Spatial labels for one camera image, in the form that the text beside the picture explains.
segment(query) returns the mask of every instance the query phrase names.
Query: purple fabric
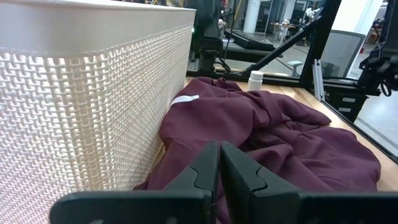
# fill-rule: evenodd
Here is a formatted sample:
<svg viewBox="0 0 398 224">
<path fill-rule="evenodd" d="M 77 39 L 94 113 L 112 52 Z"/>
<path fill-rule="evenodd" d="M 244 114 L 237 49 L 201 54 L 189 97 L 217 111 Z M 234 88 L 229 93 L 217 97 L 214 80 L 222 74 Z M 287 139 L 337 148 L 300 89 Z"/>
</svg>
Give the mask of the purple fabric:
<svg viewBox="0 0 398 224">
<path fill-rule="evenodd" d="M 229 141 L 302 190 L 376 191 L 381 165 L 353 133 L 292 98 L 241 91 L 235 82 L 192 80 L 178 96 L 199 95 L 171 106 L 160 127 L 167 152 L 136 189 L 162 189 L 208 141 Z M 229 223 L 222 186 L 218 218 Z"/>
</svg>

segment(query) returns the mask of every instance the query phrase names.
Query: white laundry basket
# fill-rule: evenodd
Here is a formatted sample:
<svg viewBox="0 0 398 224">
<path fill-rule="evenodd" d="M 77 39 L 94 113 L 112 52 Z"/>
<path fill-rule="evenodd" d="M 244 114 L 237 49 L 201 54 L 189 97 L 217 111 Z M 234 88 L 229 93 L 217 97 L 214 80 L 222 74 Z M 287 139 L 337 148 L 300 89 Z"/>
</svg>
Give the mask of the white laundry basket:
<svg viewBox="0 0 398 224">
<path fill-rule="evenodd" d="M 0 0 L 0 223 L 78 190 L 131 190 L 183 87 L 195 11 Z"/>
</svg>

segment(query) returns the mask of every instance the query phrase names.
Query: basket rim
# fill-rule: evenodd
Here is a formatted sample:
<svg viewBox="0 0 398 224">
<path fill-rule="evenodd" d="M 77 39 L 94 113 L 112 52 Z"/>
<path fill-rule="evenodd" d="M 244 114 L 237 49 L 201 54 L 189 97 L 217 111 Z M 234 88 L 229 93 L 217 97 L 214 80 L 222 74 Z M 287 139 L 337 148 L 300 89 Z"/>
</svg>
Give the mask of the basket rim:
<svg viewBox="0 0 398 224">
<path fill-rule="evenodd" d="M 45 5 L 50 7 L 79 7 L 85 9 L 148 10 L 148 11 L 196 11 L 170 6 L 156 6 L 122 1 L 94 0 L 0 0 L 0 3 L 22 5 Z"/>
</svg>

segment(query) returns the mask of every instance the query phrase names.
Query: wooden table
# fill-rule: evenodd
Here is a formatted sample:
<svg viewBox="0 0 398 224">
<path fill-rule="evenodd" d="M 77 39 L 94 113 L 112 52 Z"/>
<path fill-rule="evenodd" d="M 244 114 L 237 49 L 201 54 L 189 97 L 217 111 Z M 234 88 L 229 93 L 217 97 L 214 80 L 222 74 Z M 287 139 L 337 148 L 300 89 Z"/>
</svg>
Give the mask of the wooden table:
<svg viewBox="0 0 398 224">
<path fill-rule="evenodd" d="M 279 36 L 280 32 L 282 31 L 282 33 L 280 35 L 280 43 L 284 42 L 284 40 L 285 40 L 285 38 L 287 36 L 287 31 L 290 28 L 294 28 L 295 27 L 293 25 L 282 25 L 282 24 L 276 24 L 276 23 L 272 23 L 272 22 L 271 22 L 271 25 L 275 26 L 275 28 L 280 27 L 280 30 L 278 30 L 278 35 L 276 35 L 276 37 Z"/>
<path fill-rule="evenodd" d="M 375 44 L 377 42 L 377 33 L 376 30 L 374 28 L 371 28 L 368 36 L 366 37 L 365 43 L 367 44 Z"/>
<path fill-rule="evenodd" d="M 192 80 L 192 78 L 187 78 L 185 84 L 188 84 Z M 240 83 L 238 85 L 242 88 L 242 90 L 247 89 L 247 83 Z M 280 93 L 287 96 L 292 97 L 300 103 L 303 103 L 319 112 L 322 112 L 324 115 L 328 116 L 331 119 L 331 127 L 334 128 L 342 128 L 354 133 L 360 143 L 369 148 L 374 155 L 379 159 L 381 163 L 381 177 L 379 182 L 377 183 L 377 187 L 380 191 L 398 191 L 398 165 L 390 160 L 386 155 L 384 155 L 378 148 L 374 147 L 368 140 L 362 137 L 361 134 L 356 132 L 353 128 L 351 128 L 347 123 L 345 123 L 342 119 L 340 119 L 334 112 L 329 110 L 325 105 L 319 102 L 313 95 L 311 95 L 307 90 L 302 88 L 291 88 L 285 86 L 272 86 L 272 85 L 263 85 L 262 90 L 267 90 L 271 93 Z M 159 147 L 159 156 L 156 159 L 155 163 L 158 163 L 160 158 L 164 155 L 164 151 L 161 150 L 162 147 Z"/>
</svg>

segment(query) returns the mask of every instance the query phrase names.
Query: black cable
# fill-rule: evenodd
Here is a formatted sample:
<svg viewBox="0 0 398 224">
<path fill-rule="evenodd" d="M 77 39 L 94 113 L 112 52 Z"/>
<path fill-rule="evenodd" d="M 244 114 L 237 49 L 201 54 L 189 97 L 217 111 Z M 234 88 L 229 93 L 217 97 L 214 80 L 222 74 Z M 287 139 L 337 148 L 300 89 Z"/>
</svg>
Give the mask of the black cable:
<svg viewBox="0 0 398 224">
<path fill-rule="evenodd" d="M 380 84 L 380 87 L 384 96 L 391 96 L 391 89 L 386 85 L 385 81 Z"/>
<path fill-rule="evenodd" d="M 230 71 L 231 71 L 231 69 L 230 69 L 229 67 L 227 67 L 226 64 L 223 64 L 223 63 L 221 63 L 221 62 L 214 62 L 214 63 L 216 63 L 216 64 L 218 64 L 218 65 L 221 65 L 227 72 L 230 72 Z"/>
<path fill-rule="evenodd" d="M 349 80 L 349 81 L 354 81 L 354 82 L 358 81 L 354 78 L 344 78 L 344 77 L 323 77 L 323 79 L 340 79 L 340 80 Z"/>
<path fill-rule="evenodd" d="M 225 51 L 224 51 L 224 60 L 226 59 L 226 53 L 227 53 L 227 51 L 228 51 L 228 45 L 229 45 L 229 42 L 230 42 L 231 37 L 232 37 L 232 31 L 233 31 L 233 29 L 234 29 L 235 13 L 236 13 L 236 1 L 237 1 L 237 0 L 234 0 L 234 11 L 233 11 L 233 13 L 232 13 L 231 33 L 229 34 L 229 38 L 228 38 L 228 41 L 227 41 L 227 43 L 226 43 L 226 47 L 225 47 Z"/>
<path fill-rule="evenodd" d="M 228 68 L 228 71 L 229 71 L 229 72 L 231 71 L 231 67 L 230 67 L 229 65 L 227 65 L 227 63 L 226 63 L 222 58 L 218 58 L 218 60 L 220 60 L 220 62 L 221 62 L 222 64 L 224 64 L 225 67 Z"/>
<path fill-rule="evenodd" d="M 374 41 L 377 43 L 377 41 L 380 39 L 380 33 L 379 33 L 379 31 L 377 31 L 376 27 L 374 28 L 374 31 L 376 32 L 376 40 L 374 40 Z"/>
</svg>

